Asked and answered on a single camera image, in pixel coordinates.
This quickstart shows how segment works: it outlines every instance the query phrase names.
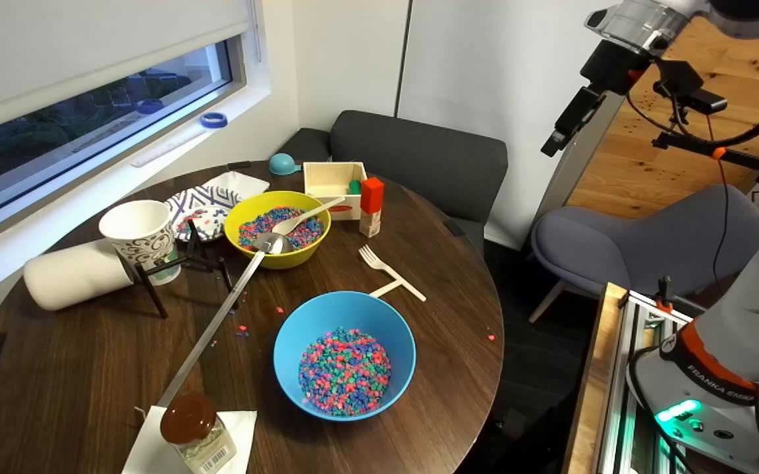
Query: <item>gray chair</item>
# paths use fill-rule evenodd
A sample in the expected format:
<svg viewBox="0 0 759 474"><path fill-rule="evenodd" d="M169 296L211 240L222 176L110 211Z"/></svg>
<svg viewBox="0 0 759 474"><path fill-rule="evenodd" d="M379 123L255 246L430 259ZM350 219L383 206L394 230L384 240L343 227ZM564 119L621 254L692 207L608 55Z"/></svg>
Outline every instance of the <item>gray chair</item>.
<svg viewBox="0 0 759 474"><path fill-rule="evenodd" d="M734 276L759 250L759 211L723 184L636 222L566 206L538 219L530 247L558 276L530 317L538 322L564 289L597 298L615 281L655 296L672 280L670 293L686 298Z"/></svg>
<svg viewBox="0 0 759 474"><path fill-rule="evenodd" d="M480 256L508 172L500 140L365 111L343 111L329 132L297 130L280 151L294 161L364 161L368 173L433 200Z"/></svg>

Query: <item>round wooden table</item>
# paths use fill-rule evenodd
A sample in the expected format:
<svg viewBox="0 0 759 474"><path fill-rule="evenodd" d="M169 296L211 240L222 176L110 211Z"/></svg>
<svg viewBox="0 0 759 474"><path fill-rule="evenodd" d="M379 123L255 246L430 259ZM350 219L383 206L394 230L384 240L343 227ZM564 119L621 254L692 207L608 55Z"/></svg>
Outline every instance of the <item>round wooden table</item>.
<svg viewBox="0 0 759 474"><path fill-rule="evenodd" d="M232 163L160 181L135 198L166 200L222 172L300 189L263 163ZM54 247L98 240L98 217ZM383 286L358 247L371 246L413 286L384 296L409 322L419 359L406 396L383 415L329 425L297 410L277 388L272 348L280 325L304 301L329 289ZM248 259L227 242L232 276ZM0 472L122 472L141 410L166 385L227 298L222 273L185 268L157 286L166 318L141 285L58 313L33 306L18 281L0 306ZM206 393L219 410L259 410L248 472L447 474L472 450L496 404L503 368L503 313L488 265L419 196L387 181L383 231L365 240L338 222L315 256L293 271L259 271L189 372L181 393Z"/></svg>

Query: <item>box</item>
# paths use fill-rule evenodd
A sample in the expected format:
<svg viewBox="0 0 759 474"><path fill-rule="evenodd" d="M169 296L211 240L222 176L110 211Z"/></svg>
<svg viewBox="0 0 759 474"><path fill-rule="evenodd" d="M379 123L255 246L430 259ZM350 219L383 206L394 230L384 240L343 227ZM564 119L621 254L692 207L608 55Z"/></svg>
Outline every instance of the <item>box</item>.
<svg viewBox="0 0 759 474"><path fill-rule="evenodd" d="M344 204L329 207L331 222L362 219L362 181L365 180L362 161L304 161L304 192L315 200L343 198Z"/></svg>

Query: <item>sprinkles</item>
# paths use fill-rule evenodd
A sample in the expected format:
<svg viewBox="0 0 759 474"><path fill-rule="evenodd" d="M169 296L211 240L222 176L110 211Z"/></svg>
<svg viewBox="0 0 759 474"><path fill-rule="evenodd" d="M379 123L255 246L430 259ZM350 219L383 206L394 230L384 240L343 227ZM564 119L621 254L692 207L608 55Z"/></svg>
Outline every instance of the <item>sprinkles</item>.
<svg viewBox="0 0 759 474"><path fill-rule="evenodd" d="M285 222L289 217L297 217L300 207L272 207L269 214L244 222L239 227L239 246L242 247L253 247L253 242L259 242L259 236L269 235L273 230L277 222ZM323 235L323 225L319 217L311 217L306 222L300 222L300 227L294 227L281 242L281 250L294 254L311 242L315 242Z"/></svg>
<svg viewBox="0 0 759 474"><path fill-rule="evenodd" d="M362 329L334 329L319 336L300 359L306 404L334 415L358 415L379 408L391 381L384 348Z"/></svg>

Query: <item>brown jar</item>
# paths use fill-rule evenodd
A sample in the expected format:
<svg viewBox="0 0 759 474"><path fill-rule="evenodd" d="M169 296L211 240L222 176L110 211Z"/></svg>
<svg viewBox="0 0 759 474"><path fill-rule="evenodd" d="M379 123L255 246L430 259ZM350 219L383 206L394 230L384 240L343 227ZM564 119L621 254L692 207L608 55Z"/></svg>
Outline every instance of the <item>brown jar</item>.
<svg viewBox="0 0 759 474"><path fill-rule="evenodd" d="M236 454L224 422L203 396L174 398L160 418L160 434L177 446L195 474L214 474Z"/></svg>

